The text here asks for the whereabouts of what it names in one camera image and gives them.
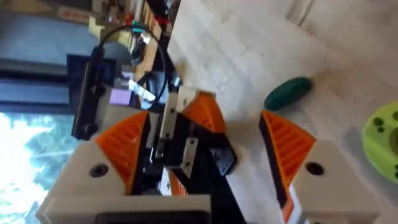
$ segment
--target beige plastic block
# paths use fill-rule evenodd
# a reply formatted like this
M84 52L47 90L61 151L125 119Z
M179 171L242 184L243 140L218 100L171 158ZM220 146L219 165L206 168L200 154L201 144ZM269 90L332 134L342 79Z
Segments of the beige plastic block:
M379 215L371 195L331 141L317 141L292 186L310 223L373 223Z

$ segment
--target wall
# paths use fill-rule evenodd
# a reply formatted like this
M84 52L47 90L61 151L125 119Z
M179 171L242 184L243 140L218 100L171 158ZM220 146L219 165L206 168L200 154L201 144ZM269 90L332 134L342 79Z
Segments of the wall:
M66 65L67 54L89 55L96 43L87 26L22 14L0 14L0 59ZM117 58L119 63L129 61L127 50L119 44L108 44L106 57Z

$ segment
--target sticker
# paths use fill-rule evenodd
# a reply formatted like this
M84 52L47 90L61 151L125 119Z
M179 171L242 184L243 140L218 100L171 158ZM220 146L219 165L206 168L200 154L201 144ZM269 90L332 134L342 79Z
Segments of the sticker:
M75 21L75 22L83 22L88 23L90 20L90 13L70 7L62 6L58 11L58 16L62 19Z

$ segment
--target orange 3d printed part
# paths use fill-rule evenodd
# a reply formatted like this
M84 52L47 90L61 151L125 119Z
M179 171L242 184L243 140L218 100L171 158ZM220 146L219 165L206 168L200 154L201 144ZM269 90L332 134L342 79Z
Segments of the orange 3d printed part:
M315 138L294 123L268 111L262 112L259 127L266 145L277 199L287 222L294 208L289 185L314 145Z
M105 156L111 161L130 194L136 168L142 162L142 147L146 145L150 124L148 111L132 115L115 124L96 138Z

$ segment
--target screw hole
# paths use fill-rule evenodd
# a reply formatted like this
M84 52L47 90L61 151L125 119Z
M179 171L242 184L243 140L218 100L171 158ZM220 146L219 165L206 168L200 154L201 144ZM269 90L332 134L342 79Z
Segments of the screw hole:
M384 124L384 121L381 118L374 118L373 119L373 124L376 125L376 126L382 126Z
M312 175L323 175L325 174L325 169L316 162L308 162L305 165L307 171Z
M384 128L383 128L383 127L378 127L377 131L378 131L379 133L383 133L383 132L384 132Z
M105 174L107 174L109 171L109 167L105 164L98 164L95 165L93 168L90 170L90 175L94 178L97 177L102 177Z

